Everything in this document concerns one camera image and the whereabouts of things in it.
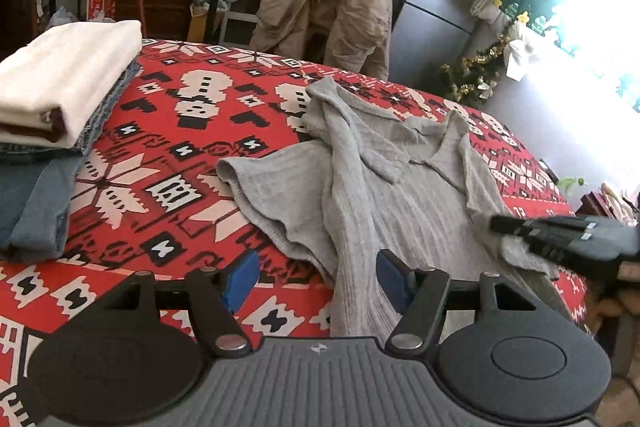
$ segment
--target gray knit garment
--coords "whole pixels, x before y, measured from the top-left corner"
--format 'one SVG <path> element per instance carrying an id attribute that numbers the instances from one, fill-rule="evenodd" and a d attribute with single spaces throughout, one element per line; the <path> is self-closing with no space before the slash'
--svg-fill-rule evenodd
<path id="1" fill-rule="evenodd" d="M 453 279 L 500 272 L 566 312 L 549 279 L 556 270 L 519 240 L 488 231 L 492 214 L 509 211 L 460 114 L 403 123 L 331 78 L 306 92 L 303 122 L 316 140 L 264 158 L 224 158 L 218 175 L 284 255 L 313 263 L 335 285 L 332 336 L 384 341 L 398 323 L 376 281 L 381 248 Z M 450 315 L 445 334 L 469 322 Z"/>

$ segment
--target folded white garment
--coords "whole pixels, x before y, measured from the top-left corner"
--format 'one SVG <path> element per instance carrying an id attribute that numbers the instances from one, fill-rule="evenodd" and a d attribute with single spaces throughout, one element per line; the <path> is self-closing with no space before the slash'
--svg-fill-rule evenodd
<path id="1" fill-rule="evenodd" d="M 140 49 L 139 21 L 44 32 L 0 62 L 0 142 L 72 147 Z"/>

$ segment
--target blue denim fabric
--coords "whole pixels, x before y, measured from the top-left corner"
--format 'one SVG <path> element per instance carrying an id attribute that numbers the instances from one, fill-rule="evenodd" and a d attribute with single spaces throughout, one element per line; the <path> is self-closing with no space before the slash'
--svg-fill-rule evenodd
<path id="1" fill-rule="evenodd" d="M 135 60 L 130 63 L 94 111 L 73 149 L 13 145 L 2 149 L 0 261 L 33 264 L 62 255 L 76 175 L 139 70 Z"/>

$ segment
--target beige puffer jacket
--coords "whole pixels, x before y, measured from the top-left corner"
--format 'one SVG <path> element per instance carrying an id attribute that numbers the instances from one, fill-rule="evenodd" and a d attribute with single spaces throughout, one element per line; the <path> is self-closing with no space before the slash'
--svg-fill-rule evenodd
<path id="1" fill-rule="evenodd" d="M 262 0 L 250 48 L 388 78 L 392 0 Z M 326 37 L 323 60 L 309 55 Z"/>

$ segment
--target red tablecloth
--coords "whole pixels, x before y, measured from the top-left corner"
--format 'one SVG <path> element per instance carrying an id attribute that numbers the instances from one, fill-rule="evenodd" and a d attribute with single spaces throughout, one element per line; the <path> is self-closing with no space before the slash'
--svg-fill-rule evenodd
<path id="1" fill-rule="evenodd" d="M 517 138 L 487 114 L 276 55 L 152 39 L 143 44 L 143 70 L 78 176 L 64 258 L 0 265 L 0 424 L 22 414 L 19 382 L 39 340 L 135 270 L 180 278 L 255 249 L 260 281 L 237 315 L 254 344 L 263 334 L 328 334 L 331 289 L 310 265 L 286 259 L 247 223 L 215 171 L 222 156 L 259 158 L 309 139 L 301 121 L 305 85 L 326 74 L 401 118 L 443 120 L 452 109 L 462 111 L 472 124 L 473 146 L 515 214 L 571 211 Z M 562 274 L 557 286 L 579 317 L 580 280 Z M 163 320 L 191 332 L 186 312 L 165 313 Z"/>

